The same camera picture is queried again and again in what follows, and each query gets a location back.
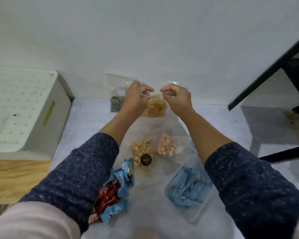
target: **wooden floor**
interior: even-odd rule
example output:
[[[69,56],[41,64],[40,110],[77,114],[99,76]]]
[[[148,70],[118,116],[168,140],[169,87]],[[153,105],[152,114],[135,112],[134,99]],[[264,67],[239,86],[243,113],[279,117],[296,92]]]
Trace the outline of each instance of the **wooden floor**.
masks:
[[[17,202],[47,174],[51,161],[0,160],[0,204]]]

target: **person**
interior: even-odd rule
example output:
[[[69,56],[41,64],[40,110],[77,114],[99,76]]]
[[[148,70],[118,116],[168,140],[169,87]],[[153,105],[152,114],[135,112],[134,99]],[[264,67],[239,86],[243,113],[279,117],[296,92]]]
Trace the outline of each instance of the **person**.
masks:
[[[121,111],[0,216],[0,239],[80,238],[123,137],[153,91],[134,82]],[[160,91],[186,124],[205,170],[243,236],[299,238],[299,190],[196,113],[186,88],[171,84]]]

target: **hand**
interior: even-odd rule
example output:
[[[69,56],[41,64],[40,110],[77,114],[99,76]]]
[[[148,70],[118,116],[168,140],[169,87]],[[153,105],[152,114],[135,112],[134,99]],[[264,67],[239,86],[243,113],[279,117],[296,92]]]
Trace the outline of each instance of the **hand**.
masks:
[[[180,118],[188,112],[194,111],[191,100],[191,93],[187,88],[179,85],[167,85],[160,89],[163,98],[168,102],[171,110]]]
[[[154,89],[152,87],[139,81],[134,81],[125,92],[125,98],[120,112],[127,112],[137,119],[147,107],[150,92],[153,91]]]

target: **navy blue sweater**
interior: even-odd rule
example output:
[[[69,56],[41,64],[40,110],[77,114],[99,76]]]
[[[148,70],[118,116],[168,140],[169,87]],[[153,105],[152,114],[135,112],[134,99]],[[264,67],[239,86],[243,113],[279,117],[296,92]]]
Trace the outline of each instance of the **navy blue sweater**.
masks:
[[[93,205],[119,153],[105,133],[93,135],[21,198],[51,204],[88,227]],[[226,211],[245,238],[291,238],[299,221],[299,190],[265,161],[232,142],[217,149],[205,169]]]

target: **black round sticker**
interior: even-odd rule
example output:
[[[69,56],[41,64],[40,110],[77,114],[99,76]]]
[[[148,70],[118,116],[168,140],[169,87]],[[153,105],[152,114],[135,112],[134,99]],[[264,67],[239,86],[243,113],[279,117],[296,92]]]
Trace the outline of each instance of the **black round sticker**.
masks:
[[[149,154],[144,154],[141,157],[141,164],[143,164],[144,166],[148,166],[152,163],[152,157]]]

